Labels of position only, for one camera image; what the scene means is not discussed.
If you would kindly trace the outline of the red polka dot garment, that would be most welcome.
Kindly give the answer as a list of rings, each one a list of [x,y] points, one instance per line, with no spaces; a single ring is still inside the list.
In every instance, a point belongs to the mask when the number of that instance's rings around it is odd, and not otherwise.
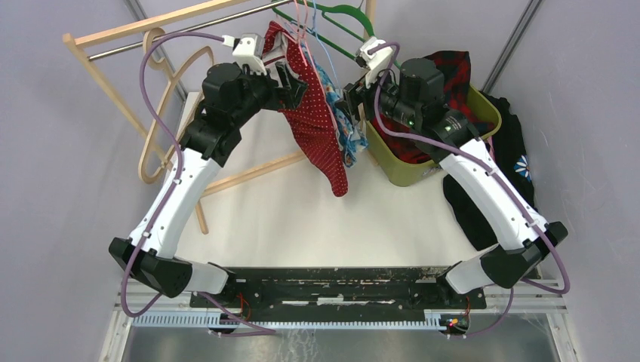
[[[308,84],[300,105],[281,113],[302,152],[325,175],[334,196],[342,197],[348,192],[348,180],[340,156],[335,118],[325,98],[324,87],[302,46],[282,25],[272,21],[265,34],[263,56],[273,58],[280,55],[288,68]]]

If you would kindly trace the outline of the pink hanger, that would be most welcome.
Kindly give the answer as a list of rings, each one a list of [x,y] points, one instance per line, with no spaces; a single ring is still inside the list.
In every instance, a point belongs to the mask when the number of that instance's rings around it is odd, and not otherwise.
[[[315,69],[313,55],[309,51],[307,26],[309,22],[309,4],[307,0],[293,1],[295,8],[296,39],[300,55],[306,66]]]

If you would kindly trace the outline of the red plaid shirt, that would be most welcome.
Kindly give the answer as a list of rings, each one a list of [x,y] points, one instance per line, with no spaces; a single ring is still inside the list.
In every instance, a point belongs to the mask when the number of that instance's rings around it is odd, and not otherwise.
[[[472,73],[470,53],[468,51],[436,51],[426,56],[434,62],[444,75],[444,101],[447,106],[461,111],[484,136],[496,129],[494,121],[485,121],[478,117],[469,106],[470,80]],[[397,159],[408,164],[423,164],[430,157],[420,151],[412,140],[391,137],[384,133],[376,120],[371,120],[374,129]]]

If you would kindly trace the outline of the green hanger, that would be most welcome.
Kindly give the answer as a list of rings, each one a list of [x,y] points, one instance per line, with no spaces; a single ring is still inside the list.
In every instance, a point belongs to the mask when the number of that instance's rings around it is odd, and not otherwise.
[[[356,40],[359,40],[362,44],[364,44],[370,37],[375,36],[373,24],[369,20],[367,14],[363,13],[361,8],[353,7],[352,5],[325,6],[325,5],[319,5],[316,1],[310,1],[310,2],[308,1],[308,4],[309,4],[309,22],[307,26],[307,32],[309,33],[308,35],[313,37],[325,50],[327,58],[330,60],[331,66],[333,66],[333,63],[331,60],[331,55],[328,53],[326,49],[327,46],[338,51],[343,56],[355,62],[355,54],[348,52],[347,50],[343,49],[341,46],[332,42],[330,39],[318,33],[317,25],[316,25],[317,23],[316,16],[317,16],[317,13],[320,13],[321,16],[325,20],[327,20],[329,23],[333,24],[337,28],[344,31],[347,35],[351,35],[353,38],[355,38]],[[288,24],[291,25],[290,32],[292,33],[292,37],[294,39],[293,40],[294,49],[300,55],[297,39],[296,39],[296,32],[295,32],[296,30],[295,19],[285,14],[284,12],[278,10],[277,7],[278,5],[276,5],[273,8],[273,11],[277,16],[283,18]],[[362,26],[364,30],[364,35],[360,36],[356,34],[354,31],[347,28],[342,23],[329,17],[329,14],[341,14],[354,19],[354,21],[356,21]]]

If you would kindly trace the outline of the wooden hanger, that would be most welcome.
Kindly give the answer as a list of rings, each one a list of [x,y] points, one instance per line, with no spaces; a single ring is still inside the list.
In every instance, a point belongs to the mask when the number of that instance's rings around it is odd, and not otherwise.
[[[158,44],[160,38],[164,35],[166,35],[165,31],[159,27],[147,31],[143,37],[143,50],[148,53],[152,45]],[[204,46],[203,48],[198,49],[195,53],[188,57],[177,70],[173,69],[170,62],[166,59],[166,56],[160,56],[157,60],[154,58],[154,56],[151,56],[149,58],[146,65],[151,69],[163,71],[166,79],[168,80],[167,86],[165,87],[164,93],[162,94],[158,106],[154,108],[158,116],[162,117],[165,114],[168,108],[169,101],[174,95],[177,86],[180,84],[181,77],[196,60],[203,56],[208,57],[210,66],[214,65],[214,53],[210,46]],[[160,129],[161,128],[159,127],[158,122],[155,119],[152,119],[152,123],[146,136],[145,144],[138,164],[138,176],[146,184],[153,184],[161,177],[161,175],[164,173],[164,170],[168,168],[168,164],[170,163],[170,160],[172,159],[175,152],[175,146],[170,146],[167,151],[165,151],[163,148],[160,148],[160,156],[158,157],[160,160],[160,165],[153,173],[147,172],[147,166],[151,160],[152,155],[152,146],[155,145],[156,134]]]

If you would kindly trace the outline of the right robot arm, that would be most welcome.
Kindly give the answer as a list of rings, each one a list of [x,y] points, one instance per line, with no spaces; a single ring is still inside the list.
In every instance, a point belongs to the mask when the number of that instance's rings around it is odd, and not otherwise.
[[[551,256],[570,289],[557,245],[568,235],[561,222],[549,222],[518,192],[493,161],[476,127],[445,102],[444,76],[425,58],[405,61],[399,80],[390,78],[390,60],[356,57],[365,74],[344,89],[338,106],[360,120],[358,109],[387,135],[411,140],[457,182],[488,222],[497,244],[458,262],[440,275],[436,299],[458,306],[466,294],[489,285],[508,289]]]

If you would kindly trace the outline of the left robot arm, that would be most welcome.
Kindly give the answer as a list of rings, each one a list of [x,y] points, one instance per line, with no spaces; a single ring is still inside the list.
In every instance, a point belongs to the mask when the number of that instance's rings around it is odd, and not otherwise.
[[[264,75],[235,63],[208,70],[203,98],[180,138],[180,154],[160,194],[135,230],[109,245],[127,276],[170,298],[205,292],[219,306],[234,303],[238,288],[228,281],[226,269],[176,256],[180,236],[208,184],[240,143],[241,128],[261,110],[296,109],[308,90],[309,83],[282,62]]]

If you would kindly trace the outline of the blue floral garment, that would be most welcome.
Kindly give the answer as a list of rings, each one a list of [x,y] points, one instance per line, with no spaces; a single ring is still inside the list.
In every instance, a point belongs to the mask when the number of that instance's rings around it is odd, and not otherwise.
[[[334,85],[326,71],[317,63],[315,69],[325,91],[325,99],[331,107],[337,123],[337,140],[345,167],[352,167],[357,162],[358,153],[368,147],[368,140],[362,130],[352,123],[351,118],[337,107],[341,100],[341,91]]]

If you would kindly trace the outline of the green plastic basket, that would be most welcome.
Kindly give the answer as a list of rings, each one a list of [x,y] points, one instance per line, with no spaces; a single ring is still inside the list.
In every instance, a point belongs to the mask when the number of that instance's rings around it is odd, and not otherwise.
[[[473,85],[468,91],[466,104],[479,120],[475,126],[483,140],[492,137],[500,129],[502,117],[498,109]],[[411,186],[441,170],[439,165],[432,160],[421,164],[403,162],[392,153],[370,121],[366,121],[365,126],[368,150],[393,185]]]

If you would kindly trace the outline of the pink cloth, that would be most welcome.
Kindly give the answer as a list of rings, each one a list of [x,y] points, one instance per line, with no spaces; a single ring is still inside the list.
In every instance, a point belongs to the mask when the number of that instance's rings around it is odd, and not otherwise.
[[[488,137],[485,140],[485,144],[487,146],[487,150],[488,153],[491,157],[491,159],[493,160],[494,163],[496,163],[496,157],[495,157],[495,148],[494,148],[494,141],[493,141],[493,137]]]

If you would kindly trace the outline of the black garment with flower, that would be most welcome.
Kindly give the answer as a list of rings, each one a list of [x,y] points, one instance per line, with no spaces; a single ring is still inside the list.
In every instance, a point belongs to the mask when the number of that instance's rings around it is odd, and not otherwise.
[[[497,109],[502,120],[500,129],[491,137],[493,159],[515,190],[534,207],[534,186],[521,122],[517,115],[511,113],[506,98],[488,94],[484,97]],[[481,251],[495,245],[497,238],[488,221],[463,188],[451,176],[443,179],[442,186],[445,200],[473,248]]]

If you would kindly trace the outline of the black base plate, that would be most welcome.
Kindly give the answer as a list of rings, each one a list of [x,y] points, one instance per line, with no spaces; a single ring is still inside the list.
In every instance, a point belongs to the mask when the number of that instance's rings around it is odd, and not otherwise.
[[[485,309],[480,288],[457,294],[443,267],[232,267],[214,300],[258,322],[422,321],[425,310]]]

